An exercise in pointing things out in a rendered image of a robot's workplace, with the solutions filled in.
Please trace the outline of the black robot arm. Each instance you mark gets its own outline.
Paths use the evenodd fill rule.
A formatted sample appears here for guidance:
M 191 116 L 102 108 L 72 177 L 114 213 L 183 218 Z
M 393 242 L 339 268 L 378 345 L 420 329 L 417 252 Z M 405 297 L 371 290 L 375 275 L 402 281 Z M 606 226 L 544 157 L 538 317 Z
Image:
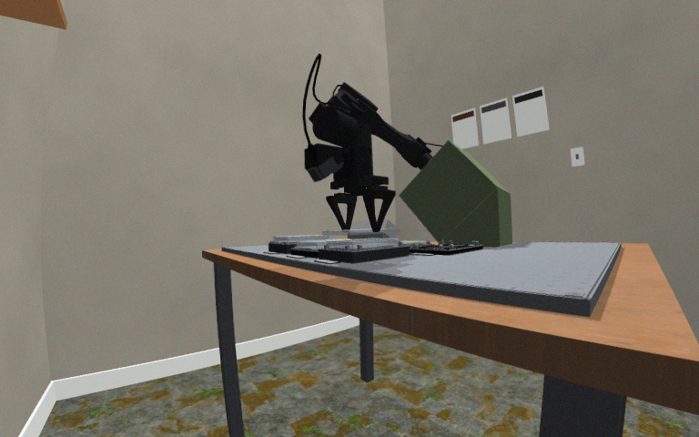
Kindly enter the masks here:
M 432 159 L 431 150 L 426 143 L 418 137 L 418 144 L 411 135 L 403 134 L 383 121 L 376 112 L 378 108 L 357 92 L 344 82 L 329 105 L 319 102 L 309 117 L 316 138 L 340 146 L 313 145 L 314 157 L 309 148 L 304 149 L 305 169 L 313 181 L 321 181 L 332 173 L 334 181 L 361 174 L 369 175 L 367 149 L 372 151 L 371 134 L 395 147 L 409 164 L 422 170 Z

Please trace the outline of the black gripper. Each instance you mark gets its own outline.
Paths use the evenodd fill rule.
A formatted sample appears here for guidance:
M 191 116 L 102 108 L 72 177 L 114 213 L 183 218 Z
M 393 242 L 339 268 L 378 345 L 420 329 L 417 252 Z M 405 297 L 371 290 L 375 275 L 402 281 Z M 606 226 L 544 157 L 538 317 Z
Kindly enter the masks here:
M 357 196 L 363 196 L 365 207 L 369 216 L 370 225 L 373 232 L 380 232 L 383 220 L 390 207 L 392 200 L 396 195 L 395 190 L 388 190 L 388 187 L 380 185 L 389 185 L 388 177 L 373 176 L 372 151 L 369 151 L 370 174 L 358 175 L 351 178 L 330 182 L 330 189 L 344 188 L 344 193 L 336 193 L 334 196 L 327 196 L 326 200 L 329 203 L 333 213 L 335 214 L 342 230 L 350 229 L 353 219 L 354 210 L 356 207 Z M 372 180 L 371 184 L 370 181 Z M 366 186 L 370 185 L 370 186 Z M 378 185 L 378 186 L 376 186 Z M 375 217 L 374 199 L 382 199 L 380 214 L 378 221 Z M 344 222 L 340 213 L 338 203 L 347 204 L 347 219 Z

